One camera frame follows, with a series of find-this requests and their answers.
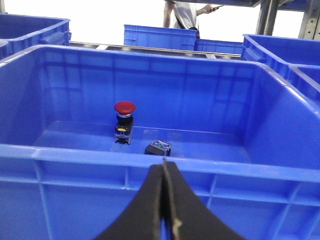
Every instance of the metal rail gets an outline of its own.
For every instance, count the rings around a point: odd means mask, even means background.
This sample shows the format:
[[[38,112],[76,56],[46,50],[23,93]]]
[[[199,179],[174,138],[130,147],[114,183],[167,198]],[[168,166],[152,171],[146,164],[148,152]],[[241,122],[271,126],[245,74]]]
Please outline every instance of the metal rail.
[[[180,57],[194,57],[194,58],[207,58],[207,59],[240,60],[240,58],[241,58],[240,54],[231,54],[231,53],[188,51],[188,50],[176,50],[176,49],[155,48],[155,47],[140,47],[140,46],[130,46],[130,45],[106,45],[106,44],[77,42],[77,41],[70,41],[70,46],[80,47],[80,48],[106,50],[106,51],[121,51],[121,52],[157,54],[157,55],[180,56]]]

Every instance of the black strap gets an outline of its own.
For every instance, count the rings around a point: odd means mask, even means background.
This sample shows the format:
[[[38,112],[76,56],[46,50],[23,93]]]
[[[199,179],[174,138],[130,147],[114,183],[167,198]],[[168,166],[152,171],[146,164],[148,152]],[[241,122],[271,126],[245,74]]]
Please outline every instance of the black strap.
[[[174,14],[174,15],[175,15],[175,18],[176,18],[176,21],[177,21],[179,27],[180,27],[181,29],[186,29],[185,26],[182,25],[182,23],[181,23],[181,21],[179,20],[179,18],[177,17],[177,15],[176,15],[176,14]],[[200,38],[200,32],[199,32],[199,30],[198,30],[195,26],[192,26],[192,27],[190,27],[189,29],[190,29],[190,30],[196,30],[196,38],[197,38],[197,39]]]
[[[185,26],[182,25],[182,23],[180,22],[179,18],[177,17],[177,15],[175,15],[176,21],[178,22],[178,25],[181,29],[186,29]]]

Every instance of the blue storage bin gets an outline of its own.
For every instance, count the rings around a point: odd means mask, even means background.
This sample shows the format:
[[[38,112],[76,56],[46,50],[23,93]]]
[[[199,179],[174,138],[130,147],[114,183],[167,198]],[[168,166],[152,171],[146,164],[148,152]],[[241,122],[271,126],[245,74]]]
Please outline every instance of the blue storage bin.
[[[162,163],[156,138],[246,239],[320,237],[320,114],[263,64],[37,45],[0,61],[0,116],[0,239],[93,238]]]
[[[0,13],[0,39],[12,55],[38,44],[69,45],[69,19]]]
[[[194,50],[213,53],[241,54],[243,49],[242,44],[242,42],[234,41],[197,39],[195,41]]]
[[[162,49],[195,49],[197,31],[188,29],[124,25],[124,45]]]
[[[320,66],[320,41],[316,40],[245,34],[243,47],[243,60],[267,64],[284,78],[289,64]]]
[[[8,56],[8,41],[0,39],[0,60]]]
[[[320,66],[291,64],[287,80],[320,107]]]

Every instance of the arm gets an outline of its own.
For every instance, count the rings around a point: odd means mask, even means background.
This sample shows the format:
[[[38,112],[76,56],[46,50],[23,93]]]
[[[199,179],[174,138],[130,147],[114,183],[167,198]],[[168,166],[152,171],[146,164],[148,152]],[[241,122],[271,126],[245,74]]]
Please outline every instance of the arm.
[[[196,11],[196,15],[199,16],[201,14],[210,14],[214,12],[216,9],[211,6],[211,4],[205,5],[203,8]]]
[[[170,16],[171,12],[174,9],[175,3],[172,1],[165,1],[164,5],[164,16],[163,16],[163,26],[169,28],[170,26]]]

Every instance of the crate floor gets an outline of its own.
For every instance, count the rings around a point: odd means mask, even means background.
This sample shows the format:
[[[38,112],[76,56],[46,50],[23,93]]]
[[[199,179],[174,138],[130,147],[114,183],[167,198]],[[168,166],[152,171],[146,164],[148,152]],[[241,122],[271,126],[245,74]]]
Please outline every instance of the crate floor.
[[[115,143],[115,126],[83,122],[53,122],[34,146],[144,154],[160,139],[172,144],[171,157],[250,163],[241,141],[233,134],[135,126],[131,144]]]

